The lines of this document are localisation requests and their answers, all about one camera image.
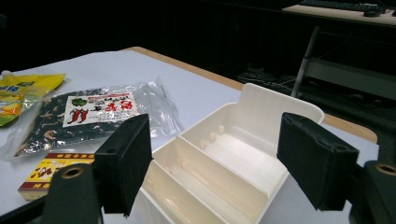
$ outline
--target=table surface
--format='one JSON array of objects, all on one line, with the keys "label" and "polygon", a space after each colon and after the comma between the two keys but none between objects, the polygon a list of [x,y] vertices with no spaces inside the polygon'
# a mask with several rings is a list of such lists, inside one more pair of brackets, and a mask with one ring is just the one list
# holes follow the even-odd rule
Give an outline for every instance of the table surface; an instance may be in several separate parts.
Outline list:
[{"label": "table surface", "polygon": [[[237,102],[239,99],[241,83],[224,79],[224,77],[147,49],[138,47],[130,49],[132,50],[91,53],[14,73],[23,75],[65,72],[64,83],[52,94],[136,82],[152,82],[161,77],[163,85],[169,91],[170,98],[177,106],[180,123],[184,128],[191,127],[220,106]],[[355,128],[352,123],[347,122],[346,124]],[[361,152],[358,157],[360,165],[363,165],[365,161],[377,159],[378,145],[376,143],[325,123],[322,126]],[[10,140],[11,132],[12,127],[0,129],[0,151],[10,150],[4,146],[4,143]],[[65,149],[92,153],[105,140],[75,144]],[[152,138],[152,150],[166,144],[169,140],[170,138]],[[0,201],[6,202],[0,204],[0,216],[27,204],[17,189],[45,155],[45,153],[38,153],[15,161],[0,161],[0,170],[2,170],[0,173],[2,182]],[[132,214],[128,218],[120,214],[104,214],[105,223],[156,223],[143,218],[144,215],[153,218],[155,216],[146,211],[145,206],[140,203],[141,197],[141,193],[136,196]],[[350,204],[346,203],[343,212],[322,213],[315,211],[295,180],[289,176],[271,203],[263,221],[265,223],[318,223],[320,221],[322,224],[347,224],[349,208]]]},{"label": "table surface", "polygon": [[[211,80],[214,80],[214,81],[216,81],[218,83],[224,84],[224,85],[226,85],[228,87],[231,87],[231,88],[239,90],[239,91],[242,90],[242,87],[244,85],[241,82],[232,80],[232,79],[227,78],[227,77],[223,77],[223,76],[217,75],[215,73],[211,73],[209,71],[206,71],[206,70],[204,70],[202,68],[199,68],[199,67],[196,67],[196,66],[193,66],[193,65],[190,65],[188,63],[183,63],[181,61],[175,60],[173,58],[167,57],[167,56],[162,55],[160,53],[151,51],[149,49],[144,49],[144,48],[141,48],[141,47],[132,47],[132,48],[129,48],[129,49],[126,49],[126,50],[134,50],[136,52],[148,55],[149,57],[152,57],[154,59],[160,60],[160,61],[165,62],[165,63],[172,64],[172,65],[177,66],[177,67],[180,67],[180,68],[185,69],[187,71],[193,72],[196,75],[200,75],[202,77],[209,78]],[[333,126],[335,128],[338,128],[338,129],[341,129],[343,131],[346,131],[348,133],[355,134],[355,135],[357,135],[359,137],[362,137],[364,139],[367,139],[367,140],[369,140],[371,142],[374,142],[374,143],[377,142],[376,134],[372,130],[370,130],[368,128],[365,128],[365,127],[363,127],[363,126],[361,126],[359,124],[352,123],[352,122],[349,122],[349,121],[344,120],[344,119],[339,119],[339,118],[337,118],[335,116],[332,116],[332,115],[329,115],[329,114],[325,115],[325,118],[324,118],[323,122],[326,123],[326,124],[329,124],[329,125],[331,125],[331,126]]]}]

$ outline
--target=printed label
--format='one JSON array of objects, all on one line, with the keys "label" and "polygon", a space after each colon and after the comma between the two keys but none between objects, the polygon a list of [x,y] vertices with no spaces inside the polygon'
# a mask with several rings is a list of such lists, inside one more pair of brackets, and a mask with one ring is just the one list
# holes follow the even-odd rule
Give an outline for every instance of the printed label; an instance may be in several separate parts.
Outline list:
[{"label": "printed label", "polygon": [[131,92],[108,95],[69,96],[64,127],[95,122],[116,122],[138,115]]}]

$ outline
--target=yellow snack bag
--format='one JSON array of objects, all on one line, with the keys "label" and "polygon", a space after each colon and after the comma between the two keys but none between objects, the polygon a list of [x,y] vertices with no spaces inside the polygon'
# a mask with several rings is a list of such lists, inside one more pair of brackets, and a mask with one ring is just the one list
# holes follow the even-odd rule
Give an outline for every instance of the yellow snack bag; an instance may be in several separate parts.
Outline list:
[{"label": "yellow snack bag", "polygon": [[3,75],[0,79],[0,126],[14,120],[37,100],[57,88],[65,74]]}]

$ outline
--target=dark background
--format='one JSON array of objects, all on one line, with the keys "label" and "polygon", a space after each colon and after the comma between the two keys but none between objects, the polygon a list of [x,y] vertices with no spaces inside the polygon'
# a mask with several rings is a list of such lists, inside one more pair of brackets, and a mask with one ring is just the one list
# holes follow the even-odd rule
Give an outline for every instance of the dark background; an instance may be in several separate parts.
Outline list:
[{"label": "dark background", "polygon": [[[140,46],[234,78],[252,67],[296,76],[316,19],[284,16],[299,1],[0,0],[0,70]],[[395,73],[395,32],[322,26],[314,56]]]}]

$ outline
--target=tray compartment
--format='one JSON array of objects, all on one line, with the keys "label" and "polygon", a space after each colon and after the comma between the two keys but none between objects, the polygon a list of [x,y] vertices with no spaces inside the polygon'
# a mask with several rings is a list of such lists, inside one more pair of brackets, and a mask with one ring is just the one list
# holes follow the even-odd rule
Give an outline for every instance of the tray compartment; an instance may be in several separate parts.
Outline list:
[{"label": "tray compartment", "polygon": [[273,195],[288,173],[276,158],[276,146],[233,126],[226,105],[184,132],[181,137],[206,155],[243,176],[256,188]]},{"label": "tray compartment", "polygon": [[153,206],[163,212],[169,222],[224,223],[183,189],[156,161],[151,162],[141,190],[151,197]]},{"label": "tray compartment", "polygon": [[177,137],[153,153],[179,184],[226,223],[254,223],[268,196],[240,175]]}]

